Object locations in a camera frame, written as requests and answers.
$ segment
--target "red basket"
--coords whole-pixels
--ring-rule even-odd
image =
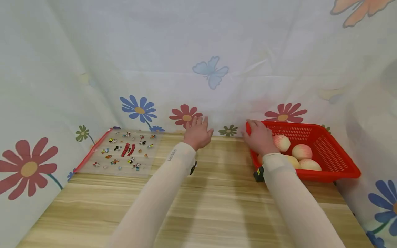
[[[313,151],[313,160],[322,168],[322,171],[311,171],[297,169],[298,177],[301,180],[317,182],[333,182],[341,178],[359,178],[360,170],[353,160],[347,155],[338,142],[328,133],[328,131],[314,124],[287,123],[262,121],[274,135],[285,135],[291,141],[291,146],[285,155],[291,155],[292,148],[298,144],[308,145]],[[245,124],[247,133],[251,135],[251,127],[248,122]],[[258,155],[250,150],[252,161],[255,168],[259,164]]]

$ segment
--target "wood grain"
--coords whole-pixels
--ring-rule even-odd
[[[181,135],[163,136],[150,175],[181,140]],[[241,139],[214,137],[197,161],[168,212],[156,248],[294,247],[266,185],[253,179]],[[76,174],[18,247],[104,247],[148,179]],[[333,184],[305,185],[347,248],[372,247]]]

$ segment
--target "right hand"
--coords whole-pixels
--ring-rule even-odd
[[[247,120],[251,127],[251,136],[243,131],[243,139],[248,147],[263,157],[266,154],[280,151],[273,143],[272,131],[268,129],[262,122],[257,120]]]

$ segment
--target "blue flower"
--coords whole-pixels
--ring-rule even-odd
[[[385,241],[383,241],[382,238],[377,238],[375,237],[375,234],[373,232],[368,231],[367,236],[370,239],[371,243],[376,247],[376,248],[386,248],[385,247]]]
[[[377,194],[370,193],[368,199],[380,208],[384,208],[388,211],[375,214],[375,220],[381,223],[386,223],[391,221],[397,216],[397,191],[392,180],[386,183],[382,180],[376,181],[376,188],[382,193],[382,195],[387,199],[383,199]],[[397,219],[394,219],[393,223],[390,225],[389,233],[392,236],[397,235]]]
[[[147,102],[146,97],[142,97],[139,101],[139,105],[134,96],[129,96],[131,102],[124,97],[120,97],[120,100],[124,103],[121,108],[124,112],[132,113],[128,117],[131,119],[136,119],[139,116],[141,122],[145,122],[146,120],[152,121],[152,118],[157,118],[152,112],[156,111],[155,108],[151,108],[154,106],[154,103]]]
[[[69,172],[69,175],[67,175],[67,181],[69,182],[70,179],[72,179],[72,176],[76,173],[76,169],[73,169],[73,171]]]
[[[165,130],[162,127],[153,126],[153,127],[150,128],[150,131],[152,131],[152,132],[164,132]]]

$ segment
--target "wrist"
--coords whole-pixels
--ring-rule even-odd
[[[269,153],[280,153],[280,151],[277,149],[277,147],[275,146],[271,146],[271,147],[264,147],[262,149],[259,150],[259,155],[261,157],[269,154]]]
[[[190,145],[195,151],[197,151],[199,148],[197,147],[197,145],[196,144],[194,144],[194,142],[191,142],[191,141],[189,141],[189,140],[183,140],[182,141],[183,143],[186,143],[186,144],[188,144],[188,145]]]

